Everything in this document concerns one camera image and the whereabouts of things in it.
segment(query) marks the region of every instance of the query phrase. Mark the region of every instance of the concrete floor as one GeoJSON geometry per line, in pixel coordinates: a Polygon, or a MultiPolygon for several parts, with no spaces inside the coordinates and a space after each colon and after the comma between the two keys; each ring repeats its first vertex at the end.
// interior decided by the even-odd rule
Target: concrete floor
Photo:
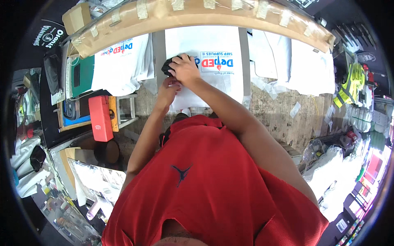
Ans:
{"type": "MultiPolygon", "coordinates": [[[[125,130],[140,134],[156,103],[156,95],[149,92],[143,85],[136,93],[138,94],[135,101],[136,115],[139,117],[139,120],[120,129],[114,136],[124,157],[124,165],[127,164],[135,146],[133,140],[125,137],[125,130]]],[[[252,84],[249,110],[267,127],[276,140],[286,142],[298,152],[303,153],[309,140],[314,137],[315,133],[317,137],[330,134],[324,117],[327,109],[332,104],[332,97],[331,94],[323,94],[315,97],[315,100],[313,100],[311,96],[301,95],[297,91],[290,91],[278,94],[278,97],[273,100],[267,92],[252,84]],[[291,118],[289,112],[293,109],[296,102],[301,104],[301,108],[296,116],[291,118]]],[[[191,108],[192,115],[208,115],[211,112],[212,110],[209,108],[191,108]]],[[[344,112],[344,109],[339,111],[336,108],[333,117],[333,130],[336,126],[339,129],[341,128],[344,112]]],[[[177,113],[179,112],[166,115],[162,132],[171,125],[177,113]]]]}

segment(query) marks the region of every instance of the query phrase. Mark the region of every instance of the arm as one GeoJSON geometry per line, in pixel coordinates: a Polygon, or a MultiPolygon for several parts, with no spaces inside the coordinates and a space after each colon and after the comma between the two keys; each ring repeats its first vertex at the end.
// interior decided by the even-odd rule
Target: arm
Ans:
{"type": "Polygon", "coordinates": [[[162,131],[163,118],[174,101],[176,91],[180,90],[180,86],[176,85],[175,82],[175,78],[167,78],[159,88],[156,105],[142,129],[128,161],[126,179],[121,193],[154,156],[159,135],[162,131]]]}
{"type": "Polygon", "coordinates": [[[203,99],[225,126],[240,140],[246,151],[262,169],[299,190],[315,205],[316,197],[299,173],[286,150],[271,136],[266,127],[244,106],[201,79],[194,58],[173,58],[170,70],[185,87],[203,99]]]}

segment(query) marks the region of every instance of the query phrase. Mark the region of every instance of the yellow cable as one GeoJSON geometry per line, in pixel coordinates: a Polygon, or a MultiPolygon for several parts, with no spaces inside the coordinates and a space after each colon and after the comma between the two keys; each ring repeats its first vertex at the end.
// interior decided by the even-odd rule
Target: yellow cable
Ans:
{"type": "Polygon", "coordinates": [[[318,106],[317,106],[317,104],[316,104],[315,97],[314,97],[314,96],[312,96],[312,99],[313,99],[313,101],[315,102],[316,111],[318,112],[318,117],[317,117],[317,120],[316,120],[316,129],[315,129],[315,134],[313,135],[313,139],[315,139],[315,136],[316,136],[316,130],[317,130],[317,128],[318,128],[318,125],[319,125],[319,110],[318,110],[318,106]]]}

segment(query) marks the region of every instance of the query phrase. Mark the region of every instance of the jordan jumpman logo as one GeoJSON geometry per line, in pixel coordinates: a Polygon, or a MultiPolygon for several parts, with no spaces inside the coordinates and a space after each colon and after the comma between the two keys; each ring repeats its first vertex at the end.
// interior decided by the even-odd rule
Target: jordan jumpman logo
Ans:
{"type": "Polygon", "coordinates": [[[186,178],[186,175],[188,174],[189,169],[191,168],[191,166],[188,167],[186,170],[182,171],[179,168],[177,168],[176,166],[171,165],[171,167],[175,168],[179,172],[179,175],[180,175],[177,188],[179,187],[180,182],[186,178]]]}

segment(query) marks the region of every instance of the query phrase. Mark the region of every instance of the person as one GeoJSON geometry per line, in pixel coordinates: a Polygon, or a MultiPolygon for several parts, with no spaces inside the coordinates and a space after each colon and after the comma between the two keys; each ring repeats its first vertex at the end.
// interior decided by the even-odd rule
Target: person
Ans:
{"type": "Polygon", "coordinates": [[[192,56],[172,61],[173,77],[159,88],[102,244],[315,245],[328,221],[286,150],[245,107],[201,79],[192,56]],[[155,153],[181,86],[218,118],[177,117],[155,153]]]}

